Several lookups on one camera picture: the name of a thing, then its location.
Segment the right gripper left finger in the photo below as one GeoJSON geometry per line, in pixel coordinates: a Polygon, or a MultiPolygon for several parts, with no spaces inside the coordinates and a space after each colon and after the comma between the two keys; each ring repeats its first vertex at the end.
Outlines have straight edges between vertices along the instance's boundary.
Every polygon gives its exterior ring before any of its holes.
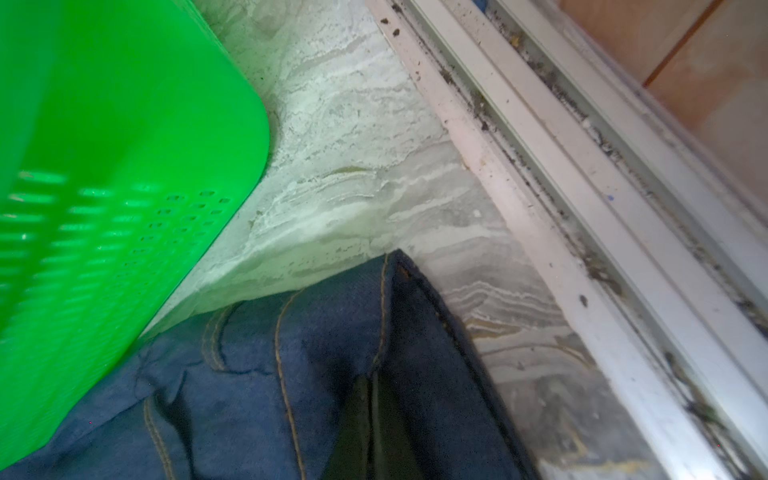
{"type": "Polygon", "coordinates": [[[355,379],[342,409],[339,431],[322,479],[368,479],[371,445],[370,382],[355,379]]]}

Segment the dark blue denim trousers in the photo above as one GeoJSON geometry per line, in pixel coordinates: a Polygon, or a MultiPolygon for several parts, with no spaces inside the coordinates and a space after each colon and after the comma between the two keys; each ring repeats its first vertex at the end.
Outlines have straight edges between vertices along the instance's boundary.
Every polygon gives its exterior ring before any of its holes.
{"type": "Polygon", "coordinates": [[[403,252],[159,334],[5,479],[322,479],[355,379],[387,378],[423,479],[534,479],[463,323],[403,252]]]}

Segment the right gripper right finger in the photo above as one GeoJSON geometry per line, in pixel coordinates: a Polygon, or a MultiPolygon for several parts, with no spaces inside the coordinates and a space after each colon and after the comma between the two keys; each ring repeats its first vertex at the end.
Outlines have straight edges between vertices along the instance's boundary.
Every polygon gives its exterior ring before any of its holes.
{"type": "Polygon", "coordinates": [[[397,400],[378,372],[371,379],[371,478],[423,479],[397,400]]]}

